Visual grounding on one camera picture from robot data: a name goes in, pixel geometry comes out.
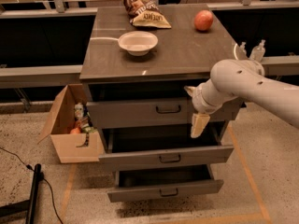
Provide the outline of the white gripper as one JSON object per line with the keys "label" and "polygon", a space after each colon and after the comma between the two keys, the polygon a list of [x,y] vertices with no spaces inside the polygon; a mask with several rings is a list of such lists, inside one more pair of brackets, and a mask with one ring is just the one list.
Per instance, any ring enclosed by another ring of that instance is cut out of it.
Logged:
{"label": "white gripper", "polygon": [[195,92],[193,86],[185,86],[184,90],[192,97],[194,109],[198,112],[192,115],[191,138],[197,138],[201,135],[210,120],[210,114],[215,113],[221,107],[219,105],[208,104],[201,92]]}

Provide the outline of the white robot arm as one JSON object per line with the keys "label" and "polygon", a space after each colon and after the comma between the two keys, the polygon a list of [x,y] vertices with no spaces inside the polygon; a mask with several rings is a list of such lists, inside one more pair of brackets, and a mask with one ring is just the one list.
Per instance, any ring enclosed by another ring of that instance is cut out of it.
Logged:
{"label": "white robot arm", "polygon": [[191,138],[201,135],[210,115],[237,97],[251,101],[299,127],[299,87],[269,79],[263,66],[253,60],[222,60],[210,71],[210,79],[196,87],[185,86],[196,113],[192,115]]}

